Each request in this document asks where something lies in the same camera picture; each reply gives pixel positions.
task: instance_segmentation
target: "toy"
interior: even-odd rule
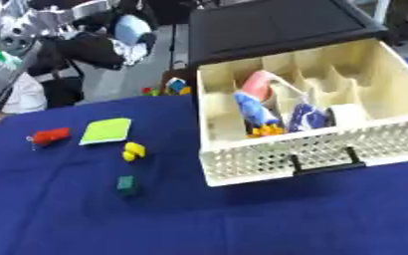
[[[182,88],[179,95],[181,95],[181,96],[189,95],[191,93],[191,91],[192,91],[192,89],[190,87],[185,87],[185,88]]]
[[[128,152],[132,152],[139,157],[145,157],[145,147],[135,143],[135,142],[129,142],[125,145],[125,150]]]
[[[122,157],[125,161],[127,162],[132,162],[136,159],[136,155],[134,153],[128,152],[128,151],[124,151],[122,153]]]
[[[186,88],[186,83],[182,79],[172,78],[167,83],[167,88],[169,91],[173,91],[176,94],[180,94],[181,90]]]
[[[135,142],[128,142],[124,147],[122,157],[125,161],[132,162],[136,157],[145,157],[146,151],[143,145]]]
[[[57,128],[52,130],[37,131],[32,136],[28,136],[27,140],[38,146],[46,146],[57,140],[70,137],[70,129],[67,127]]]
[[[143,96],[152,96],[152,97],[157,97],[159,96],[160,91],[158,89],[152,89],[152,88],[143,88],[142,89],[142,95]]]
[[[243,118],[255,127],[280,124],[281,120],[275,117],[260,101],[244,92],[234,93]]]
[[[282,127],[278,127],[275,124],[272,125],[263,125],[260,128],[254,127],[252,129],[252,134],[249,134],[249,138],[258,138],[263,136],[271,136],[271,135],[278,135],[284,134],[286,131]]]
[[[117,191],[124,196],[131,196],[137,194],[138,185],[134,176],[127,175],[118,178]]]

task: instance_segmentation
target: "black cabinet top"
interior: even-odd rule
[[[382,37],[386,29],[344,0],[261,0],[190,17],[194,66]]]

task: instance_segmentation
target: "black drawer handle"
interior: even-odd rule
[[[312,168],[312,169],[302,169],[302,164],[299,160],[299,157],[293,154],[291,155],[291,161],[293,162],[294,168],[296,169],[294,171],[294,175],[304,175],[304,174],[319,173],[319,172],[325,172],[325,171],[347,170],[347,169],[353,169],[353,168],[366,166],[366,164],[359,159],[353,147],[348,146],[344,150],[348,154],[349,158],[351,159],[351,163],[331,165],[331,166],[326,166],[326,167],[317,167],[317,168]]]

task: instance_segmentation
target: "yellow toy block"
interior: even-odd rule
[[[260,134],[261,132],[259,128],[256,128],[256,127],[252,128],[252,135],[260,135]]]
[[[127,162],[132,162],[136,159],[136,155],[134,153],[128,152],[128,151],[124,151],[122,153],[122,157],[125,161]]]
[[[125,145],[125,151],[133,153],[139,157],[145,157],[145,147],[135,142],[128,142]]]
[[[272,132],[273,132],[273,129],[271,127],[269,127],[269,126],[263,125],[260,128],[260,133],[261,133],[262,136],[272,135]]]
[[[179,92],[179,95],[184,96],[190,94],[191,92],[192,90],[190,87],[185,87]]]

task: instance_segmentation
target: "pink cup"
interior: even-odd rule
[[[246,81],[241,91],[263,102],[272,94],[270,80],[271,76],[268,71],[257,71]]]

